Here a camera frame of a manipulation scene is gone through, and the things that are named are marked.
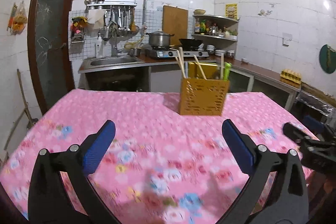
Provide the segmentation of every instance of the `silver screw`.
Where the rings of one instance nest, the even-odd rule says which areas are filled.
[[[40,150],[40,152],[39,152],[39,154],[41,155],[41,156],[43,156],[43,155],[45,155],[47,153],[47,150],[46,149],[41,149]]]
[[[296,150],[294,150],[294,149],[289,150],[289,153],[290,153],[292,156],[296,156],[296,155],[297,155],[297,152],[296,152]]]
[[[76,152],[79,149],[79,146],[76,144],[73,144],[72,146],[70,146],[70,151],[71,152]]]
[[[258,146],[258,150],[261,151],[261,152],[265,152],[267,150],[267,147],[264,146],[263,144],[261,144],[261,145]]]

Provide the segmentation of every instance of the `green handle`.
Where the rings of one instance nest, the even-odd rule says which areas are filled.
[[[230,74],[230,68],[231,68],[231,63],[224,63],[224,81],[227,81],[229,79],[229,74]]]

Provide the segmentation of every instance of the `rectangular cutting board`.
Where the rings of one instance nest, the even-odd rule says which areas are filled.
[[[164,5],[162,30],[174,34],[170,38],[170,45],[181,45],[179,39],[187,38],[188,10]]]

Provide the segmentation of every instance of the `wall shelf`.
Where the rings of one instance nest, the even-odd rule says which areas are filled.
[[[214,16],[214,15],[193,15],[195,18],[199,19],[209,19],[215,21],[218,25],[223,25],[225,27],[230,27],[239,22],[239,20],[235,20],[228,17],[222,16]]]
[[[209,37],[211,39],[222,39],[222,40],[227,40],[227,41],[231,41],[231,42],[238,42],[238,40],[235,40],[235,39],[230,39],[230,38],[225,38],[225,37],[217,37],[217,36],[214,36],[214,35],[207,35],[207,34],[195,34],[195,33],[193,33],[192,36],[197,38],[197,39],[202,39],[202,37],[205,37],[205,38]]]

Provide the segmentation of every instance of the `hanging plastic bag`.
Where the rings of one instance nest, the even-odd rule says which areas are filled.
[[[22,1],[16,10],[13,25],[12,25],[12,33],[20,34],[24,30],[26,24],[28,22],[28,18],[26,15],[25,3]]]

